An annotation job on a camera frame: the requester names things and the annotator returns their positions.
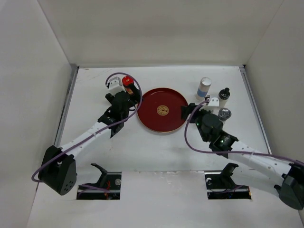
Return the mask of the red cap sauce jar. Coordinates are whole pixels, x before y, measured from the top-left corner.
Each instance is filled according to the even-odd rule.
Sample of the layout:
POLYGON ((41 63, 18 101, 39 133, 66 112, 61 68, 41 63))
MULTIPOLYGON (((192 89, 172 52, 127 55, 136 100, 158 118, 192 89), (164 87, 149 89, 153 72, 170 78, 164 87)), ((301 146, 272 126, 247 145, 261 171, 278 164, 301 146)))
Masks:
POLYGON ((124 76, 122 78, 122 84, 129 95, 134 95, 132 87, 134 86, 134 80, 130 76, 124 76))

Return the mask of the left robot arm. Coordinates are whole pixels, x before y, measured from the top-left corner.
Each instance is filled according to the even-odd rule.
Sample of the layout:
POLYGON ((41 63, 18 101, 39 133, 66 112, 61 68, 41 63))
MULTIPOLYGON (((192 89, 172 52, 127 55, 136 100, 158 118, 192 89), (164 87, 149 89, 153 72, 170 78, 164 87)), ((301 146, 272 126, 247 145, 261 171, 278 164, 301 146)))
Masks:
POLYGON ((38 169, 39 181, 61 196, 71 191, 77 181, 76 157, 95 140, 114 137, 140 108, 143 101, 140 86, 130 85, 129 88, 132 94, 125 90, 115 95, 107 93, 105 98, 111 106, 82 135, 63 146, 47 148, 38 169))

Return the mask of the white blue label bottle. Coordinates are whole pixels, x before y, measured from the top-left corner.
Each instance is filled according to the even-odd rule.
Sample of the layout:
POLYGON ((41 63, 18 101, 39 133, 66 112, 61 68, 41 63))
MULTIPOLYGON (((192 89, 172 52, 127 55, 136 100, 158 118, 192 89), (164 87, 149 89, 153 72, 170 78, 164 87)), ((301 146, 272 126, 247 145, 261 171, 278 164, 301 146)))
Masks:
POLYGON ((208 94, 209 88, 212 84, 212 81, 208 77, 203 77, 199 83, 199 87, 196 93, 196 98, 198 100, 203 100, 208 94))

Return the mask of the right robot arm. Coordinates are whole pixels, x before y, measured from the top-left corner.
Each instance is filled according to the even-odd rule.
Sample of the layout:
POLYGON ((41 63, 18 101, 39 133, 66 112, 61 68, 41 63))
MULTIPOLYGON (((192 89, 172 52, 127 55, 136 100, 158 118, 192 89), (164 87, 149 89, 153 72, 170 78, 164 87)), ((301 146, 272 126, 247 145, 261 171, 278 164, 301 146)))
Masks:
POLYGON ((223 130, 223 123, 210 111, 191 103, 181 107, 181 118, 195 124, 202 141, 209 143, 208 154, 231 160, 220 173, 226 188, 249 186, 278 197, 295 209, 304 208, 304 163, 288 157, 261 153, 223 130))

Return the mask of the red round tray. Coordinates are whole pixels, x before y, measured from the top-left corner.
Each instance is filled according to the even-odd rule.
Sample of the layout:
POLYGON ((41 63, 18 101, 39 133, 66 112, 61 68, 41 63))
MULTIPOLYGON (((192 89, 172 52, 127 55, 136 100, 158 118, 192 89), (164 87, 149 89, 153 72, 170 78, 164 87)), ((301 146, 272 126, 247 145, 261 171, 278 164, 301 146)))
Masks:
POLYGON ((143 95, 137 115, 148 129, 158 133, 170 133, 183 126, 181 108, 188 106, 179 92, 170 88, 155 88, 143 95))

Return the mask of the clear cap spice bottle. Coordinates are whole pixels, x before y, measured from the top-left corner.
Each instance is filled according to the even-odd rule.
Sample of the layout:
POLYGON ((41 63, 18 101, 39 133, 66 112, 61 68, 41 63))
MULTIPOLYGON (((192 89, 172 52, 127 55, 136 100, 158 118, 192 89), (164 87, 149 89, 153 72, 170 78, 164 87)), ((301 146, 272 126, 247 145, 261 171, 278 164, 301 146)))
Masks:
POLYGON ((231 116, 232 116, 232 112, 228 108, 220 108, 218 111, 218 118, 222 122, 225 122, 231 116))

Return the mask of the black cap white bottle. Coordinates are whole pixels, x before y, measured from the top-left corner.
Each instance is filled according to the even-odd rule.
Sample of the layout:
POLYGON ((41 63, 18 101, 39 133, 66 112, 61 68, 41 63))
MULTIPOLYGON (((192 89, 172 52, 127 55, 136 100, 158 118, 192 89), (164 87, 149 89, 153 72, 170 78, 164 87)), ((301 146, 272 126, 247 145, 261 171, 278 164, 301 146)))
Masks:
POLYGON ((230 89, 228 87, 220 90, 218 93, 219 107, 223 108, 230 97, 230 89))

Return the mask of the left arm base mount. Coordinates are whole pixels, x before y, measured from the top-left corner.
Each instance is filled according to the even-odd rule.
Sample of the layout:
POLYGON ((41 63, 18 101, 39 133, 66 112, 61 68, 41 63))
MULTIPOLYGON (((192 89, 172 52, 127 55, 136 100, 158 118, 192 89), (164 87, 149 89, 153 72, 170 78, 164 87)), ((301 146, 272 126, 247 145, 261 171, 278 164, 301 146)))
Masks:
POLYGON ((108 172, 101 166, 92 163, 101 175, 93 183, 82 184, 78 187, 77 200, 119 200, 121 196, 122 173, 108 172))

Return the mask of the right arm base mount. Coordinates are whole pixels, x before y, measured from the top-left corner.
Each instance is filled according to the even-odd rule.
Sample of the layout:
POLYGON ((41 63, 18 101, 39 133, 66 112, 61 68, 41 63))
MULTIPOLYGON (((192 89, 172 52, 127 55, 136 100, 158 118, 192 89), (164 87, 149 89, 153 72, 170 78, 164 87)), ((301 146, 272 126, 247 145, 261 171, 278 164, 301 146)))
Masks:
POLYGON ((221 171, 204 173, 209 200, 250 200, 251 192, 248 186, 236 185, 231 176, 238 165, 228 163, 221 171))

